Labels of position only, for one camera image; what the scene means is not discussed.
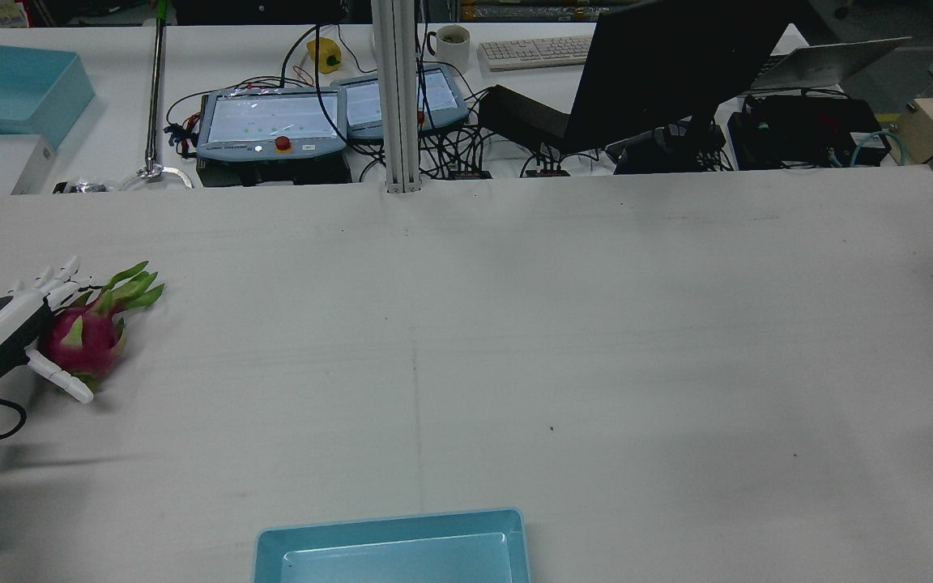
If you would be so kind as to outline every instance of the touchscreen display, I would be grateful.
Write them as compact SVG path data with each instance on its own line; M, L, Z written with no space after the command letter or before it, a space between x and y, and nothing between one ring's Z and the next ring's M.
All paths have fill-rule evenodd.
M427 107L430 111L441 111L456 107L449 82L440 70L426 71L423 77L427 88ZM381 120L381 86L375 79L347 86L347 122L351 126ZM423 95L417 92L418 107L423 109Z
M330 119L337 119L337 96L322 93ZM209 143L248 143L278 136L336 138L315 93L219 97L207 135Z

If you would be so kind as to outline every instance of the aluminum profile pole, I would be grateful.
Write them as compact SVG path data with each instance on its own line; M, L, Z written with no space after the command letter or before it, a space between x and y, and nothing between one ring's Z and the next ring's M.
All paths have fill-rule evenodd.
M373 0L384 154L388 192L393 193L421 188L414 8L415 0Z

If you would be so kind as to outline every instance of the yellow bell pepper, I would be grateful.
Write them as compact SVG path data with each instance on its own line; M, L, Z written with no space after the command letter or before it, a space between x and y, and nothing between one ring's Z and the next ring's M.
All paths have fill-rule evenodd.
M315 49L315 40L308 41L308 56L318 60L319 73L333 73L340 69L340 47L330 38L319 37L319 50Z

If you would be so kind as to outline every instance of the laptop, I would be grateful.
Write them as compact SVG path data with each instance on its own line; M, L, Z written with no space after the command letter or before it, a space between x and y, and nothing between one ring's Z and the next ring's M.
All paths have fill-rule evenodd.
M901 47L911 36L798 47L766 62L751 90L830 87Z

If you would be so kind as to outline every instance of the mug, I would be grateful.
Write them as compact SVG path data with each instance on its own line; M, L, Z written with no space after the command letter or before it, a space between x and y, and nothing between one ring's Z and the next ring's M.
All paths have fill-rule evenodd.
M427 47L438 62L449 63L456 74L461 74L470 65L470 31L458 23L451 23L427 34Z

